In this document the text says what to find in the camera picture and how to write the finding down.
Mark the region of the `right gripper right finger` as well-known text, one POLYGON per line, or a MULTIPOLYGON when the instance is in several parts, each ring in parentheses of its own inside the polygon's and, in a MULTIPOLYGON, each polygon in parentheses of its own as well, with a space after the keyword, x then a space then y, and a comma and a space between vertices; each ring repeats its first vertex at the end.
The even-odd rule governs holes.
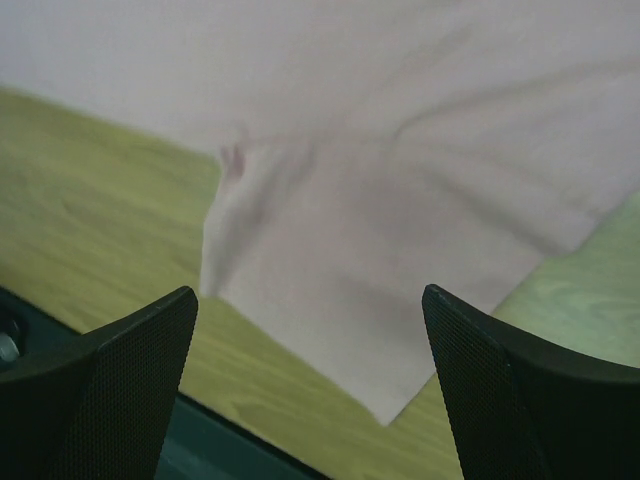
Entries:
POLYGON ((422 309, 464 478, 638 478, 638 369, 551 343, 437 285, 422 309))

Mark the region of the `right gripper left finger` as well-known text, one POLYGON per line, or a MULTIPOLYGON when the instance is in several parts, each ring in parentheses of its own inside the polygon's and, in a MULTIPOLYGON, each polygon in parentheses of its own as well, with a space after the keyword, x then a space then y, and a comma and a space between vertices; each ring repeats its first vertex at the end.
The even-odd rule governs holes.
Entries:
POLYGON ((197 314, 183 286, 48 350, 2 359, 2 478, 154 478, 197 314))

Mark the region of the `dusty pink t shirt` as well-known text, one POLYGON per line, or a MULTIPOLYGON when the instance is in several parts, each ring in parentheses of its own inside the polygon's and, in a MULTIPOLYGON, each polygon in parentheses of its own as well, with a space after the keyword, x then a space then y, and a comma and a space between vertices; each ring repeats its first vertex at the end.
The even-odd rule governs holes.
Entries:
POLYGON ((5 1, 1 81, 216 151, 200 291, 391 423, 639 186, 635 1, 5 1))

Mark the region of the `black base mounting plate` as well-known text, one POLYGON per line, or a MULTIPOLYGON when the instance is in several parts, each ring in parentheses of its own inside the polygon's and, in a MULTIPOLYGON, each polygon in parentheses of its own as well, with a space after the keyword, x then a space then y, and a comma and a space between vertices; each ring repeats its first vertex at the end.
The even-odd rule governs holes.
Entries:
MULTIPOLYGON (((1 311, 29 327, 26 350, 41 352, 68 343, 78 332, 1 290, 1 311)), ((191 398, 176 396, 156 469, 157 479, 324 479, 326 476, 261 440, 191 398)))

